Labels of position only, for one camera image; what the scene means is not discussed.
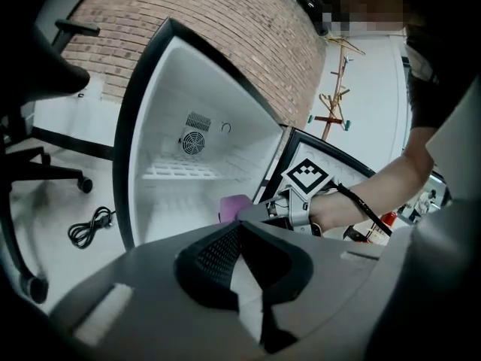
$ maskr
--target pink object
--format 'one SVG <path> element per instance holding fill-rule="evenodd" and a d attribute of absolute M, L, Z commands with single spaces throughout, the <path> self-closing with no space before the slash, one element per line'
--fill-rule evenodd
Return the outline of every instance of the pink object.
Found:
<path fill-rule="evenodd" d="M 249 208 L 253 205 L 253 201 L 248 196 L 240 194 L 238 196 L 226 196 L 220 199 L 219 220 L 223 222 L 232 222 L 235 220 L 239 211 Z"/>

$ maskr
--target wooden coat rack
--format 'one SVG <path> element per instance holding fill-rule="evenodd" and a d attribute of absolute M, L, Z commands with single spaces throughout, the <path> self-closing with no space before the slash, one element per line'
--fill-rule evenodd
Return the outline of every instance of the wooden coat rack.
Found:
<path fill-rule="evenodd" d="M 322 137 L 321 137 L 323 141 L 327 139 L 332 123 L 339 124 L 345 131 L 349 130 L 349 127 L 351 124 L 350 120 L 344 119 L 342 108 L 340 106 L 343 96 L 350 91 L 349 89 L 347 89 L 342 85 L 344 72 L 346 71 L 346 65 L 348 62 L 352 61 L 352 59 L 349 59 L 349 56 L 347 55 L 347 50 L 352 50 L 361 55 L 366 54 L 364 51 L 353 46 L 344 38 L 339 38 L 339 39 L 329 38 L 327 40 L 330 41 L 331 43 L 340 45 L 339 68 L 337 69 L 337 72 L 335 71 L 331 72 L 332 74 L 337 75 L 336 87 L 334 88 L 334 94 L 332 96 L 330 95 L 327 96 L 322 93 L 319 95 L 319 100 L 321 101 L 321 103 L 324 104 L 324 106 L 329 111 L 328 117 L 310 117 L 308 122 L 310 123 L 312 120 L 325 122 L 324 132 L 322 133 Z M 339 108 L 340 118 L 336 116 L 336 108 Z"/>

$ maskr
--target white wall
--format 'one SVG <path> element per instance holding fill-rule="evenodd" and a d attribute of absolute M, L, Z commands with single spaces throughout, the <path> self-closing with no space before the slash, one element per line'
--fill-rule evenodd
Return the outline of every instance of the white wall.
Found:
<path fill-rule="evenodd" d="M 399 46 L 394 37 L 379 35 L 370 38 L 350 38 L 349 41 L 366 52 L 352 51 L 354 59 L 346 67 L 343 86 L 350 92 L 343 97 L 342 109 L 351 120 L 348 132 L 333 124 L 327 142 L 360 160 L 374 171 L 401 154 L 407 129 L 406 81 Z M 332 95 L 336 84 L 340 47 L 329 44 L 311 115 L 328 116 L 320 102 L 320 93 Z M 305 131 L 321 138 L 325 123 L 313 121 Z"/>
<path fill-rule="evenodd" d="M 113 147 L 120 105 L 104 100 L 104 77 L 93 74 L 78 94 L 38 100 L 33 125 L 72 138 Z"/>

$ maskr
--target fan grille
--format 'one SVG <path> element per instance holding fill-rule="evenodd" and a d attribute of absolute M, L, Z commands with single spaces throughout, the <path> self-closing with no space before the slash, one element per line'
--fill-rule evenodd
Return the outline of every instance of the fan grille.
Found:
<path fill-rule="evenodd" d="M 209 131 L 210 124 L 212 120 L 208 117 L 203 117 L 202 115 L 196 114 L 194 111 L 189 114 L 187 118 L 186 125 L 193 127 L 194 129 L 200 129 L 201 131 Z"/>
<path fill-rule="evenodd" d="M 200 132 L 189 132 L 182 140 L 182 148 L 189 155 L 200 153 L 205 146 L 204 136 Z"/>

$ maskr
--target red object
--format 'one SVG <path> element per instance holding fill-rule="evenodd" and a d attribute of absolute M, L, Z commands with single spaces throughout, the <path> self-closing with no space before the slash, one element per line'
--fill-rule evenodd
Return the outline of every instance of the red object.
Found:
<path fill-rule="evenodd" d="M 390 213 L 384 214 L 381 217 L 381 221 L 384 222 L 384 224 L 387 225 L 388 227 L 392 227 L 397 217 L 398 215 L 394 211 L 391 211 Z"/>

